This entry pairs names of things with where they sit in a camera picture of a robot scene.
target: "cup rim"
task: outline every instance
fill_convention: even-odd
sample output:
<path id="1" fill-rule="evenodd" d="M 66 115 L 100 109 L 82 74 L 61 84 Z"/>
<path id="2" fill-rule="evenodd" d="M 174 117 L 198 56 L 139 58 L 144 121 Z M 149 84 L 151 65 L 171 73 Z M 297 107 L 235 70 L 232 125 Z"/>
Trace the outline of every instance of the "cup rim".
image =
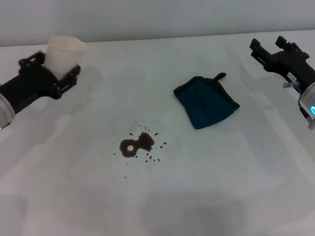
<path id="1" fill-rule="evenodd" d="M 73 42 L 76 43 L 81 48 L 80 49 L 67 49 L 67 48 L 60 47 L 60 46 L 56 45 L 56 43 L 53 42 L 54 40 L 59 39 L 59 38 L 67 38 L 67 39 L 73 40 Z M 78 38 L 73 37 L 73 36 L 69 36 L 69 35 L 51 37 L 48 40 L 48 46 L 52 46 L 52 47 L 59 49 L 61 51 L 68 51 L 68 52 L 83 52 L 88 47 L 84 42 L 80 41 Z"/>

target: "paper cup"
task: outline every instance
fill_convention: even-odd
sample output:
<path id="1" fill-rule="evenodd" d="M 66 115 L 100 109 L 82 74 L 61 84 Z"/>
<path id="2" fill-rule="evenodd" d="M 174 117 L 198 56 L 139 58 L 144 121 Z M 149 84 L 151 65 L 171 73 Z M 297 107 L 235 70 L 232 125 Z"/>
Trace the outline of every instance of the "paper cup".
<path id="1" fill-rule="evenodd" d="M 87 45 L 71 36 L 49 39 L 44 65 L 58 80 L 77 66 L 87 51 Z"/>

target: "white table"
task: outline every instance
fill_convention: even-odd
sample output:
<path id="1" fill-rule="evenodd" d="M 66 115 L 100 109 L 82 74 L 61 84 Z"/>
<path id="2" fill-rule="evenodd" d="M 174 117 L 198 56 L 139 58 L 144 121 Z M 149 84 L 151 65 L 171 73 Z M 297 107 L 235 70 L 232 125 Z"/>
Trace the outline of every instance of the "white table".
<path id="1" fill-rule="evenodd" d="M 315 67 L 315 31 L 90 43 L 77 86 L 0 134 L 0 235 L 313 236 L 315 131 L 249 48 L 279 35 Z M 44 48 L 0 48 L 0 82 Z M 241 107 L 194 130 L 173 89 L 220 72 Z M 156 162 L 122 157 L 148 129 Z"/>

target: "brown liquid stain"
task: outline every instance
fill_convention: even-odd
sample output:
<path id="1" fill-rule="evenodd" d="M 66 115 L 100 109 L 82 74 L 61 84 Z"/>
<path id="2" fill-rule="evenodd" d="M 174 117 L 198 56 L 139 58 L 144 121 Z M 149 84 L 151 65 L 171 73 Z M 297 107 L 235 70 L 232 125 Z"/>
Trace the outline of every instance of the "brown liquid stain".
<path id="1" fill-rule="evenodd" d="M 138 140 L 134 139 L 122 140 L 119 149 L 124 157 L 134 157 L 139 149 L 151 151 L 154 143 L 155 143 L 154 140 L 148 133 L 142 133 L 139 136 Z M 132 146 L 133 150 L 129 151 L 128 150 L 129 146 Z"/>

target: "dark blue towel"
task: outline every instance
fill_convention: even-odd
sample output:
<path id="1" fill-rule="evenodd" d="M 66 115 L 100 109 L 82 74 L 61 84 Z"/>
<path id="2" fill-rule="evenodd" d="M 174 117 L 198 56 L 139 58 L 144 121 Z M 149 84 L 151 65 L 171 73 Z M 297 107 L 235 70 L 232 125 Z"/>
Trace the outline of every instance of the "dark blue towel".
<path id="1" fill-rule="evenodd" d="M 195 129 L 218 123 L 240 107 L 218 82 L 225 76 L 225 73 L 220 73 L 214 79 L 195 76 L 174 90 Z"/>

